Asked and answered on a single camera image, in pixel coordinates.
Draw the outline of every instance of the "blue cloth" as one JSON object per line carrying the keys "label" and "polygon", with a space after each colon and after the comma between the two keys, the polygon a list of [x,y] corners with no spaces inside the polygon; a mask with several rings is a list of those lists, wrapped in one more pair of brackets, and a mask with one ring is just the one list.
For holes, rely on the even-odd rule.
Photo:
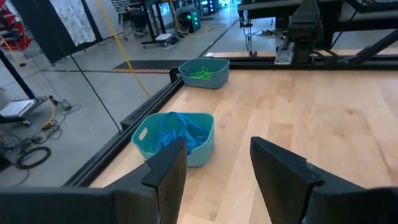
{"label": "blue cloth", "polygon": [[[178,120],[182,123],[181,131],[175,129],[168,129],[164,131],[164,125],[170,116],[178,116]],[[187,139],[187,154],[190,155],[192,149],[201,146],[208,139],[209,133],[206,133],[201,127],[190,121],[186,116],[177,112],[167,113],[160,122],[159,135],[155,141],[153,152],[158,152],[163,147],[167,147],[177,137],[184,137]]]}

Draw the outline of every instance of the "green rope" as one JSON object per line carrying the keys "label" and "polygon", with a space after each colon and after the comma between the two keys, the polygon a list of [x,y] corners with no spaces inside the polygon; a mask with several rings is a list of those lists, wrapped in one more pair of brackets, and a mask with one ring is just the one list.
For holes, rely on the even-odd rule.
{"label": "green rope", "polygon": [[201,71],[192,72],[191,74],[189,74],[191,78],[200,78],[200,79],[211,79],[212,75],[213,72],[209,72],[209,70],[204,66],[201,68]]}

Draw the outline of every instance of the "patterned curtain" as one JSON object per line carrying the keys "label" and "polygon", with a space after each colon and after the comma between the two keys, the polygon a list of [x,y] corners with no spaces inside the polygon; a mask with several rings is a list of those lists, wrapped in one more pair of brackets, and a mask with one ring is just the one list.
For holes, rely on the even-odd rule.
{"label": "patterned curtain", "polygon": [[76,46],[95,40],[81,0],[50,0]]}

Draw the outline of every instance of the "desk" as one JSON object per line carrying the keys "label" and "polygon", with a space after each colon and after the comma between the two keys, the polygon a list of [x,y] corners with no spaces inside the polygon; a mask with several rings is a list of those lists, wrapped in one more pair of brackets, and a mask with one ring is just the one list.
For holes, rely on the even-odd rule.
{"label": "desk", "polygon": [[[251,136],[360,186],[397,185],[397,86],[396,72],[280,70],[232,70],[220,90],[183,86],[162,111],[212,113],[215,150],[207,165],[188,169],[178,222],[271,223],[252,170]],[[91,187],[143,162],[129,144]]]}

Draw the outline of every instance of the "caster wheel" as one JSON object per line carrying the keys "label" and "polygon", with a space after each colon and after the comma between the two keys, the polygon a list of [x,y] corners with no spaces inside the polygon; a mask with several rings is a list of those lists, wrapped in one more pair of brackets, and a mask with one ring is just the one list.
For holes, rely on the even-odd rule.
{"label": "caster wheel", "polygon": [[27,128],[30,127],[30,126],[32,125],[32,123],[31,123],[30,121],[28,121],[28,120],[23,121],[22,124],[23,124],[25,127],[27,127]]}

